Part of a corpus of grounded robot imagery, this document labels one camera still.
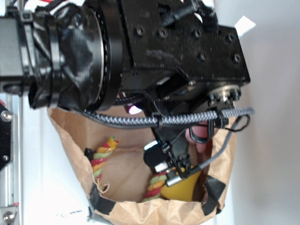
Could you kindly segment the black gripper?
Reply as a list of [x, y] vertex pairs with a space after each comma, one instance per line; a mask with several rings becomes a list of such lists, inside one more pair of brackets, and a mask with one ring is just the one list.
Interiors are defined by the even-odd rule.
[[235, 28], [200, 0], [120, 0], [120, 105], [230, 109], [250, 77]]

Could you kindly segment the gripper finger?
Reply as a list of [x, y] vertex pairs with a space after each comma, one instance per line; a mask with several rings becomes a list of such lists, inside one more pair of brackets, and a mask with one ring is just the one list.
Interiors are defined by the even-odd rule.
[[173, 153], [174, 138], [178, 134], [175, 128], [151, 128], [154, 143], [144, 146], [143, 160], [152, 173], [161, 173], [175, 168]]
[[170, 163], [181, 178], [187, 178], [191, 173], [189, 143], [185, 136], [186, 129], [178, 130], [178, 134], [171, 140]]

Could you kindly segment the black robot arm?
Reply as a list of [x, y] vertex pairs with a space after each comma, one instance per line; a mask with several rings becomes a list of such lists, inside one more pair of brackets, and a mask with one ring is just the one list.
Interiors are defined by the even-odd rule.
[[231, 117], [250, 82], [236, 29], [220, 26], [201, 0], [86, 0], [35, 11], [7, 7], [0, 19], [0, 91], [27, 96], [32, 108], [61, 108], [124, 129], [151, 128], [145, 148], [154, 172], [169, 183], [191, 167], [186, 129], [214, 129]]

